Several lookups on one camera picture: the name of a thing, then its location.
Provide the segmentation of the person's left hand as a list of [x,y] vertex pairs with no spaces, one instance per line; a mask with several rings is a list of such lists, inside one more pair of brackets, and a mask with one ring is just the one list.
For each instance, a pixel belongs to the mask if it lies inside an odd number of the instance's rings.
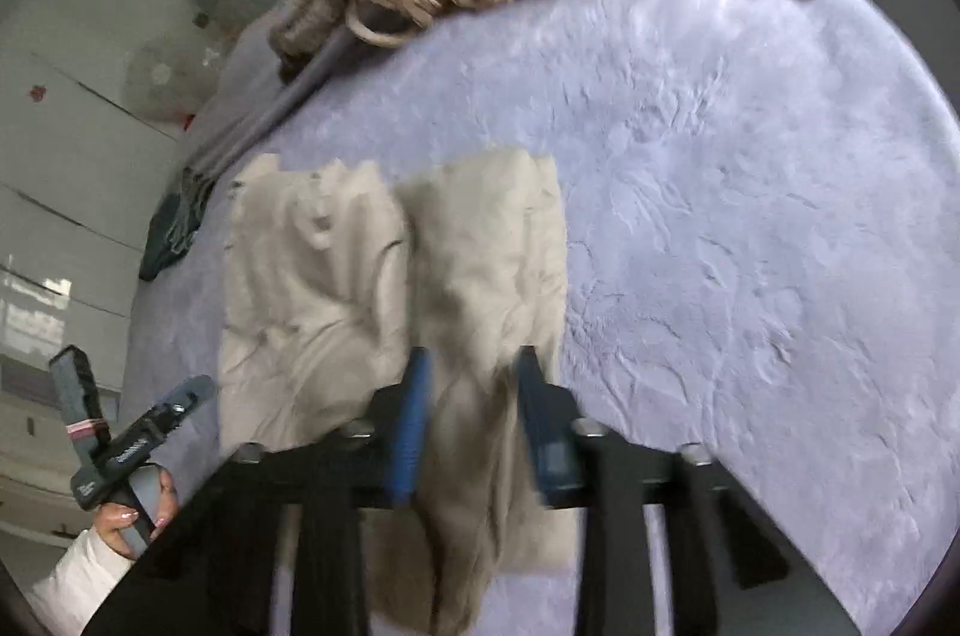
[[[156,538],[167,528],[167,524],[178,516],[179,495],[174,478],[163,467],[158,467],[158,483],[160,494],[156,499],[155,530],[151,538]],[[99,538],[117,555],[126,560],[135,560],[137,552],[125,540],[124,532],[137,524],[139,513],[135,509],[117,503],[104,503],[99,506],[93,519],[93,529]]]

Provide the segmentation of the white sleeve left forearm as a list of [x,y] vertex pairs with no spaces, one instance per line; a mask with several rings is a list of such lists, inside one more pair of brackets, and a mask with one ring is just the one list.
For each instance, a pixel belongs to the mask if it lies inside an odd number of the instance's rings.
[[78,636],[132,566],[96,530],[83,530],[26,600],[50,634]]

